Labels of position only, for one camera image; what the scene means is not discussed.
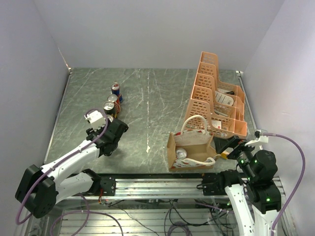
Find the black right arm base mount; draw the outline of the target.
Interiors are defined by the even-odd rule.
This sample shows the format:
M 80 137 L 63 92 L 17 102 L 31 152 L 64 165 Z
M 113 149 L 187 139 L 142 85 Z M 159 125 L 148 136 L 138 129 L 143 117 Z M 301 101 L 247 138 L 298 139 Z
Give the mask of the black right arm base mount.
M 225 187 L 233 184 L 242 185 L 241 175 L 236 170 L 226 170 L 220 173 L 204 174 L 196 189 L 202 190 L 204 196 L 225 195 Z

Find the black yellow soda can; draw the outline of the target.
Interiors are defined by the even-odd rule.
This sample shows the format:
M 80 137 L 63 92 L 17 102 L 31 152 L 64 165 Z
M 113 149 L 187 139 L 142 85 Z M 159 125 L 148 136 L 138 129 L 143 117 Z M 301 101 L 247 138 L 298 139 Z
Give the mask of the black yellow soda can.
M 117 118 L 117 112 L 116 112 L 114 102 L 112 102 L 112 101 L 104 102 L 103 110 L 107 115 L 111 115 L 113 118 Z

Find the red cola can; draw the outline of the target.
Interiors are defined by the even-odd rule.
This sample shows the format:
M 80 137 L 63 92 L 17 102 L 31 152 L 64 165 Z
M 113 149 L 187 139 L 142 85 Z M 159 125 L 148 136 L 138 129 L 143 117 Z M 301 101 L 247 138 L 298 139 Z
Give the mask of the red cola can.
M 114 103 L 115 105 L 115 109 L 116 109 L 116 113 L 119 113 L 121 111 L 121 107 L 120 107 L 120 101 L 117 95 L 115 94 L 111 94 L 108 96 L 108 101 L 111 101 Z

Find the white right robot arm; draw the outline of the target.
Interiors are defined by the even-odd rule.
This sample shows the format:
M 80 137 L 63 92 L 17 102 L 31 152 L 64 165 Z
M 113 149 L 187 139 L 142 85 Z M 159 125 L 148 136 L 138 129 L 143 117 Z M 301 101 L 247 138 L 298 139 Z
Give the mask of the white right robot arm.
M 267 150 L 252 154 L 255 147 L 268 141 L 269 138 L 260 132 L 251 141 L 238 136 L 214 138 L 217 153 L 223 153 L 227 148 L 233 149 L 227 158 L 237 161 L 247 179 L 243 183 L 236 170 L 228 170 L 221 172 L 222 179 L 217 182 L 218 191 L 229 197 L 241 236 L 275 234 L 272 226 L 281 210 L 282 201 L 273 181 L 278 170 L 276 158 L 273 152 Z

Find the blue silver energy drink can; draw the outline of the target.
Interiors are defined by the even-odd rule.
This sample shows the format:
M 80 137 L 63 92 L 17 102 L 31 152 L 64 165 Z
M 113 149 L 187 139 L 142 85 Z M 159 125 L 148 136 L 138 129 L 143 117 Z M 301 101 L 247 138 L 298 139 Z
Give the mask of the blue silver energy drink can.
M 120 103 L 123 103 L 123 95 L 121 93 L 121 86 L 119 83 L 115 82 L 111 85 L 111 92 L 112 94 L 117 95 Z

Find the purple Fanta can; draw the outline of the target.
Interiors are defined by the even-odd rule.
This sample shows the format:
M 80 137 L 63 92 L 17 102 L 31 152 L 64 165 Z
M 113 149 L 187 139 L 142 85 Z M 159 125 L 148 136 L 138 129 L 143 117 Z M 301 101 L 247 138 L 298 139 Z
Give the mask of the purple Fanta can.
M 114 118 L 111 115 L 106 115 L 109 122 L 112 122 Z

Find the silver top soda can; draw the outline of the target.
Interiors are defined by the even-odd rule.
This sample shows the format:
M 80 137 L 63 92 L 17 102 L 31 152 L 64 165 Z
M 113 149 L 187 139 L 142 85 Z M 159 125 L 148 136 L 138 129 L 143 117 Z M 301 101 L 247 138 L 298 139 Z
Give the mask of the silver top soda can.
M 183 148 L 178 148 L 178 149 L 175 150 L 175 152 L 176 152 L 176 158 L 177 159 L 183 160 L 183 159 L 185 159 L 187 157 L 187 152 Z

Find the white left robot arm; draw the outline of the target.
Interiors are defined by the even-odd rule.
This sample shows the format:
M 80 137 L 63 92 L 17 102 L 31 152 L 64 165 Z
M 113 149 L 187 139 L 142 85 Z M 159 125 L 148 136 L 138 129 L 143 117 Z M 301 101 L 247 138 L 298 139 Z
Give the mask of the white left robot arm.
M 86 140 L 74 150 L 41 167 L 29 166 L 17 188 L 15 199 L 35 218 L 41 218 L 70 196 L 99 194 L 102 189 L 101 177 L 90 169 L 81 168 L 103 155 L 110 156 L 127 130 L 128 125 L 119 119 L 98 130 L 87 129 Z

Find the watermelon print canvas bag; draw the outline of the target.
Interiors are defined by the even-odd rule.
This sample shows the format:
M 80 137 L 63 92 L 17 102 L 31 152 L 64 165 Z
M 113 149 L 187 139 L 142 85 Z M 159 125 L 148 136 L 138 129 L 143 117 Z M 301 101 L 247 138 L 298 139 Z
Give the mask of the watermelon print canvas bag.
M 193 119 L 202 121 L 200 128 L 187 129 L 186 125 Z M 167 160 L 169 171 L 210 169 L 220 154 L 211 146 L 213 135 L 207 130 L 207 121 L 201 115 L 194 115 L 185 120 L 181 131 L 170 133 L 167 142 Z M 176 158 L 175 150 L 183 148 L 187 157 L 183 160 Z

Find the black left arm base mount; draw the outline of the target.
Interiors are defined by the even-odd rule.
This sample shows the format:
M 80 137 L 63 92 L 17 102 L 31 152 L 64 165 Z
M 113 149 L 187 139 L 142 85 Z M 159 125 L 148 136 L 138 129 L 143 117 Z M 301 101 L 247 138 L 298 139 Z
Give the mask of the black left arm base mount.
M 76 193 L 82 193 L 84 196 L 114 196 L 116 191 L 116 180 L 112 178 L 101 178 L 94 181 L 88 190 L 80 190 Z

